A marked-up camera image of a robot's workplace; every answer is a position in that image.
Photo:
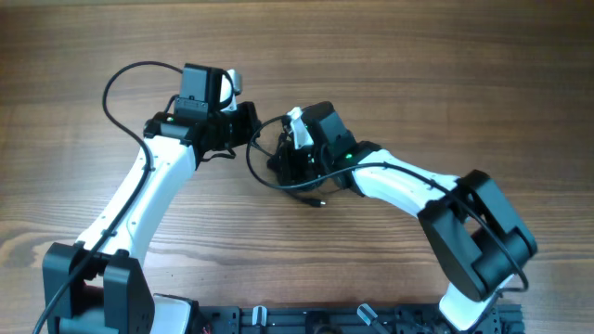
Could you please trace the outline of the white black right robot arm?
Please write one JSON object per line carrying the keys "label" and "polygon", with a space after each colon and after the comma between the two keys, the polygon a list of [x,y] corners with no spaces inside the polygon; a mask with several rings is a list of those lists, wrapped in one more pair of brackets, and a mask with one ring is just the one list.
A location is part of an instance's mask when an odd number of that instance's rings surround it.
{"label": "white black right robot arm", "polygon": [[330,179],[419,220],[449,280],[437,308],[452,329],[477,328],[509,282],[526,279],[523,267],[537,253],[536,239],[487,173],[434,173],[358,142],[328,101],[295,107],[281,121],[281,142],[268,166],[286,190],[312,191]]}

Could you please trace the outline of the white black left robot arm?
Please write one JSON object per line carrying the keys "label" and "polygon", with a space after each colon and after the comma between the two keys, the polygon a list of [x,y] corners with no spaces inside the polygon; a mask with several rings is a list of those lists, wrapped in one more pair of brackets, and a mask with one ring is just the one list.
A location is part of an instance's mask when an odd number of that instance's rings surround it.
{"label": "white black left robot arm", "polygon": [[179,73],[179,93],[133,137],[138,156],[109,204],[73,244],[45,254],[45,309],[34,332],[213,332],[197,301],[151,293],[143,265],[184,183],[203,162],[234,159],[260,123],[252,102],[237,101],[237,71],[186,64]]}

